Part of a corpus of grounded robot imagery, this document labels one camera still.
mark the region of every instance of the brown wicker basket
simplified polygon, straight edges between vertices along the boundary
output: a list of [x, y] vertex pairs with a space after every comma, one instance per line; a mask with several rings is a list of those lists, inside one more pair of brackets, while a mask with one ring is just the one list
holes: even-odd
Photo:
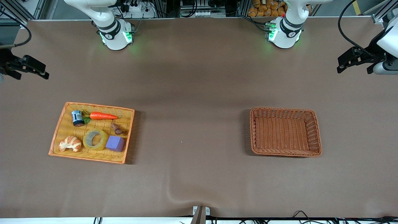
[[319, 125], [312, 110], [255, 107], [250, 111], [252, 151], [260, 155], [318, 157]]
[[[82, 127], [75, 127], [73, 126], [71, 115], [71, 112], [73, 110], [85, 110], [88, 113], [98, 111], [102, 113], [116, 115], [118, 118], [116, 120], [92, 120], [90, 123], [85, 124]], [[116, 106], [66, 102], [59, 117], [57, 127], [55, 128], [49, 155], [73, 159], [95, 160], [108, 163], [125, 163], [127, 148], [129, 146], [129, 140], [133, 126], [134, 112], [135, 111], [133, 109]], [[64, 152], [59, 151], [58, 146], [61, 140], [65, 139], [68, 136], [76, 136], [80, 141], [83, 141], [84, 134], [92, 128], [101, 129], [110, 136], [116, 135], [111, 127], [112, 122], [117, 123], [124, 131], [123, 134], [119, 135], [125, 140], [125, 146], [123, 148], [123, 151], [111, 151], [107, 148], [101, 151], [94, 151], [85, 148], [83, 144], [79, 152], [72, 152], [72, 150], [65, 150]], [[93, 139], [93, 144], [95, 145], [95, 142], [99, 142], [100, 139], [100, 136], [95, 136]]]

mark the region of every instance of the can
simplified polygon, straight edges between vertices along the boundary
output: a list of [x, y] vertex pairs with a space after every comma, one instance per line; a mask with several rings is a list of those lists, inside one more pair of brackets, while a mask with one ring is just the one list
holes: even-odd
[[72, 111], [73, 126], [80, 127], [84, 125], [82, 112], [80, 110]]

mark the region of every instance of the bread roll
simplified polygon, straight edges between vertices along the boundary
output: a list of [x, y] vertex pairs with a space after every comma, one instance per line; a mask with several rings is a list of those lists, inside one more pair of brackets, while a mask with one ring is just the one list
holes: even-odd
[[311, 7], [311, 5], [307, 5], [307, 8], [308, 8], [308, 10], [310, 11], [309, 14], [311, 15], [311, 13], [312, 13], [312, 7]]
[[260, 7], [258, 7], [258, 12], [265, 12], [265, 11], [267, 11], [266, 5], [260, 5]]
[[273, 0], [267, 0], [267, 8], [271, 8], [273, 5]]
[[59, 143], [59, 151], [63, 152], [67, 148], [73, 149], [73, 152], [78, 152], [82, 148], [82, 142], [75, 136], [68, 136]]
[[271, 9], [272, 9], [272, 10], [277, 10], [278, 7], [279, 7], [279, 2], [278, 2], [278, 1], [273, 1], [273, 2], [271, 3]]
[[258, 8], [261, 5], [261, 1], [260, 0], [253, 0], [252, 3], [253, 3], [253, 6], [255, 8]]
[[271, 9], [267, 9], [267, 11], [264, 12], [264, 16], [271, 16]]
[[271, 16], [278, 16], [278, 11], [271, 10]]
[[257, 15], [257, 9], [256, 8], [250, 8], [248, 12], [249, 17], [255, 17]]
[[282, 16], [283, 14], [285, 14], [285, 10], [283, 9], [283, 7], [279, 7], [278, 8], [278, 16]]

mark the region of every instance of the table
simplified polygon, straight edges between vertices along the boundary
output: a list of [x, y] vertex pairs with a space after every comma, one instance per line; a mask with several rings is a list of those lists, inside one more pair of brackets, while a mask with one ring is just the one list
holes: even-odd
[[[363, 46], [382, 29], [365, 17], [342, 26]], [[0, 217], [183, 216], [195, 205], [224, 217], [397, 215], [398, 76], [337, 74], [351, 47], [337, 18], [309, 18], [284, 50], [237, 18], [144, 20], [121, 51], [89, 21], [28, 27], [13, 53], [45, 63], [50, 79], [2, 83]], [[136, 109], [129, 165], [48, 156], [66, 101]], [[255, 106], [315, 110], [323, 154], [254, 155]]]

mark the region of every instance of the purple foam block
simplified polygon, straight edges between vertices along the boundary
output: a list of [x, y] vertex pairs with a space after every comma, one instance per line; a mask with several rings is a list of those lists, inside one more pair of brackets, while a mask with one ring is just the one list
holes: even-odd
[[123, 151], [124, 143], [124, 139], [119, 136], [109, 136], [108, 142], [106, 143], [106, 148], [112, 151], [121, 152]]

